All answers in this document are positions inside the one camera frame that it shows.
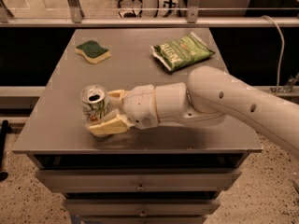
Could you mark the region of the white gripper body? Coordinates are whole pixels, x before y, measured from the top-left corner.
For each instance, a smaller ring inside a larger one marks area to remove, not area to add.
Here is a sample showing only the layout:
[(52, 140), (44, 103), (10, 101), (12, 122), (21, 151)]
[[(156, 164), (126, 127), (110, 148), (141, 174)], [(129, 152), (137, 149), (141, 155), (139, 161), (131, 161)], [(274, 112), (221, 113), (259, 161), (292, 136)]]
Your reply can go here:
[(138, 129), (157, 127), (155, 88), (152, 85), (133, 88), (123, 98), (122, 110)]

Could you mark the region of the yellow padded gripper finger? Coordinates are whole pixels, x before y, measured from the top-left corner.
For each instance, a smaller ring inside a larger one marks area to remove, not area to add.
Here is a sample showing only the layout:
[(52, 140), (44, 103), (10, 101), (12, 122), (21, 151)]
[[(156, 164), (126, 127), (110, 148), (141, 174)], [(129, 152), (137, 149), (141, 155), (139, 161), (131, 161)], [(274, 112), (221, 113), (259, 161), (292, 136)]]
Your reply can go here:
[(125, 133), (130, 129), (128, 118), (119, 109), (114, 109), (98, 121), (87, 123), (85, 128), (94, 136)]
[(124, 97), (128, 91), (126, 90), (114, 90), (110, 91), (108, 95), (110, 96), (110, 102), (115, 107), (122, 107)]

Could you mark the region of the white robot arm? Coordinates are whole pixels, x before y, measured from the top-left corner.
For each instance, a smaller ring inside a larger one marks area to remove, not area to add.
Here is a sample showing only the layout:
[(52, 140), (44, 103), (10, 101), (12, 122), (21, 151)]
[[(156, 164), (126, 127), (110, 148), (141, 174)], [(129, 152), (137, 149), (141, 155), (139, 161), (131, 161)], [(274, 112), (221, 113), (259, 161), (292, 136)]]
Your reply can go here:
[(299, 158), (299, 105), (214, 67), (194, 69), (185, 83), (145, 85), (130, 91), (106, 91), (92, 85), (81, 92), (81, 103), (86, 129), (97, 137), (163, 123), (214, 125), (229, 115)]

